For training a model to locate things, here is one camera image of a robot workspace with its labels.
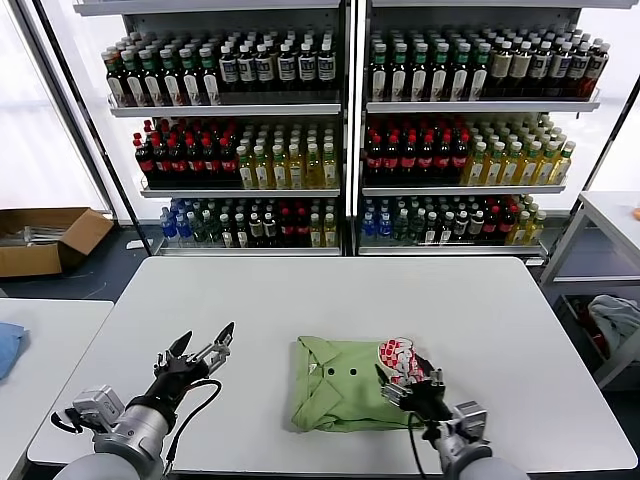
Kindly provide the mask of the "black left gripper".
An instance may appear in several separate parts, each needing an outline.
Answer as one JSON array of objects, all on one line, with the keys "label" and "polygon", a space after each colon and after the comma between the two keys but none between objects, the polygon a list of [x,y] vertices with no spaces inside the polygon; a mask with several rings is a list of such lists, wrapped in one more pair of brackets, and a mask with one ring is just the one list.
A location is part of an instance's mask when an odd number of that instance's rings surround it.
[{"label": "black left gripper", "polygon": [[192,355],[192,361],[178,359],[185,353],[192,332],[187,331],[180,336],[157,355],[154,364],[155,380],[144,396],[159,400],[166,406],[177,407],[191,384],[205,379],[226,362],[231,354],[234,329],[235,323],[230,322],[212,342]]}]

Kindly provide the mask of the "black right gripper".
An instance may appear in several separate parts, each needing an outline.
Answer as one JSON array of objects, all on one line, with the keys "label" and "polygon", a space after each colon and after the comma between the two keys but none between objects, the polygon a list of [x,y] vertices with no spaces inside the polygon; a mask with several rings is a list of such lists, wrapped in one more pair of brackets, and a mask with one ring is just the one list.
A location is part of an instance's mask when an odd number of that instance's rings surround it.
[{"label": "black right gripper", "polygon": [[413,412],[423,421],[449,421],[453,414],[444,402],[445,383],[441,368],[416,355],[416,363],[422,372],[421,380],[407,386],[390,381],[383,369],[376,364],[375,370],[381,388],[381,395],[392,405],[405,412]]}]

